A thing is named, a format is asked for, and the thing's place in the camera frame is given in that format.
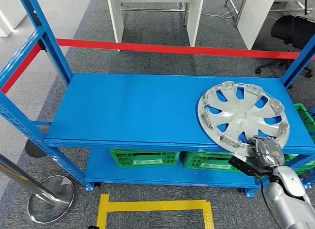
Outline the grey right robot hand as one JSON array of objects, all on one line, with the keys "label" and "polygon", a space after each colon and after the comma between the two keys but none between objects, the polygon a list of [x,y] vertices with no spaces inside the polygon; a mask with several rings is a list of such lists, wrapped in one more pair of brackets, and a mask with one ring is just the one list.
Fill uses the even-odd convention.
[{"label": "grey right robot hand", "polygon": [[285,163],[282,148],[274,138],[255,135],[249,138],[248,143],[261,168],[272,168]]}]

